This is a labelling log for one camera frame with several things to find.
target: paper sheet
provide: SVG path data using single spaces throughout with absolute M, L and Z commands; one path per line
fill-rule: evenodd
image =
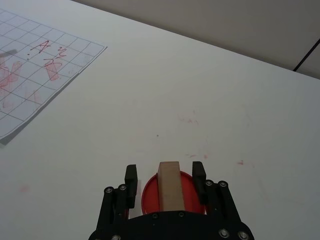
M 0 8 L 0 143 L 8 143 L 106 48 Z

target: wooden block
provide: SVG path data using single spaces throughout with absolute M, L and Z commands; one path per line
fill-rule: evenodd
M 160 162 L 157 180 L 160 211 L 185 210 L 179 162 Z

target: white table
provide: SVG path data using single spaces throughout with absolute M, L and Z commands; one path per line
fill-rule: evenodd
M 319 238 L 318 79 L 68 0 L 0 5 L 109 47 L 0 149 L 0 239 L 85 240 L 126 165 L 143 188 L 161 161 L 229 182 L 257 240 Z

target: gray wall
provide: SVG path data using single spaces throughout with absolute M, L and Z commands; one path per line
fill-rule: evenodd
M 289 70 L 320 38 L 318 0 L 76 1 Z M 314 65 L 298 72 L 319 78 Z

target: red lid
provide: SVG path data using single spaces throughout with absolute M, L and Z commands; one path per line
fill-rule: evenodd
M 192 177 L 183 171 L 180 171 L 180 175 L 185 210 L 188 212 L 204 214 L 205 206 L 201 205 L 198 200 Z M 141 207 L 143 214 L 160 211 L 157 174 L 147 182 L 143 189 Z

